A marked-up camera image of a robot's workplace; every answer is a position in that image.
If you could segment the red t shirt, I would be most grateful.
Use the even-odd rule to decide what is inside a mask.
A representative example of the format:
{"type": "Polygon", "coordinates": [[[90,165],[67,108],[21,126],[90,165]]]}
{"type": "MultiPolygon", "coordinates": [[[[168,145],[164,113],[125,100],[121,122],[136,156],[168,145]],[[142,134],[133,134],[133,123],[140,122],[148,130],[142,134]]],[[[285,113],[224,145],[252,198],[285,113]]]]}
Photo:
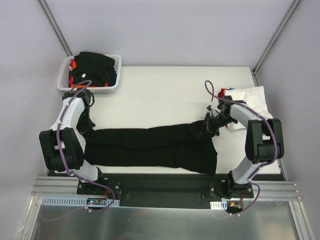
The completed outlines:
{"type": "Polygon", "coordinates": [[[225,91],[227,90],[227,88],[222,88],[221,90],[220,90],[220,92],[218,93],[218,97],[219,98],[223,98],[224,97],[224,95],[225,95],[225,91]]]}

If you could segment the white plastic laundry basket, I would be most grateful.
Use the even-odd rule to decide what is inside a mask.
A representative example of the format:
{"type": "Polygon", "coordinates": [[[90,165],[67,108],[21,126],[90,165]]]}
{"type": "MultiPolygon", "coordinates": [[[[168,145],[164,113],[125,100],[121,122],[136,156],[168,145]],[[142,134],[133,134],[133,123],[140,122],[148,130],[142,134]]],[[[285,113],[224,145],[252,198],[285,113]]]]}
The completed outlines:
{"type": "MultiPolygon", "coordinates": [[[[122,57],[118,54],[106,54],[106,56],[115,60],[115,64],[114,64],[114,70],[115,70],[115,76],[116,76],[115,84],[113,86],[104,86],[104,87],[90,86],[89,90],[95,95],[115,94],[121,78],[122,57]]],[[[59,75],[57,79],[57,88],[61,91],[66,92],[71,90],[69,66],[72,60],[74,60],[74,57],[75,57],[74,55],[68,56],[64,60],[62,66],[60,67],[59,75]]]]}

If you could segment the white t shirt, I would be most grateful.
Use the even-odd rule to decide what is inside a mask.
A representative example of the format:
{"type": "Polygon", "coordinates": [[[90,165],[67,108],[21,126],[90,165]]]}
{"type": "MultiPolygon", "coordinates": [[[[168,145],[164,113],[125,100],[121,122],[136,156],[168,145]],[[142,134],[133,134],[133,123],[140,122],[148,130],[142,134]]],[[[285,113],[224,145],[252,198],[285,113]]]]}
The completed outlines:
{"type": "Polygon", "coordinates": [[[242,89],[225,89],[225,96],[231,96],[234,101],[244,101],[246,104],[265,119],[272,119],[273,116],[269,113],[265,90],[263,86],[242,88],[242,89]]]}

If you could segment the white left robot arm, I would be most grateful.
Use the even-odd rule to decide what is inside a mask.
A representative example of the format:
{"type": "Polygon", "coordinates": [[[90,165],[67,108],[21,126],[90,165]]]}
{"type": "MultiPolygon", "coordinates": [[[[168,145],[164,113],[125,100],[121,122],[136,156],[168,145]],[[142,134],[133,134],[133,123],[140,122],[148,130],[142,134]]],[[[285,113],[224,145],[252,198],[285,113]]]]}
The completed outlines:
{"type": "Polygon", "coordinates": [[[105,191],[106,182],[99,178],[99,168],[88,163],[84,156],[86,139],[95,126],[90,119],[94,102],[94,95],[88,89],[65,92],[56,121],[50,129],[39,133],[39,142],[49,171],[89,181],[88,188],[99,195],[105,191]]]}

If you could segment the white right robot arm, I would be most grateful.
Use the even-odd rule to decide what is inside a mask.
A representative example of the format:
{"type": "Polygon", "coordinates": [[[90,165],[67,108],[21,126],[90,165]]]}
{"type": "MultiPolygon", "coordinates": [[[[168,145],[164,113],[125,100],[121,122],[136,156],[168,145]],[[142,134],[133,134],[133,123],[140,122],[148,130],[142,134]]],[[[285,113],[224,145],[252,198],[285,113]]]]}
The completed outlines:
{"type": "Polygon", "coordinates": [[[207,107],[198,136],[219,136],[219,129],[230,123],[240,123],[245,127],[244,159],[228,173],[224,182],[213,187],[216,195],[231,199],[248,191],[252,178],[259,170],[283,157],[282,123],[277,118],[267,119],[243,100],[233,100],[229,95],[220,97],[218,101],[220,111],[213,114],[212,107],[207,107]]]}

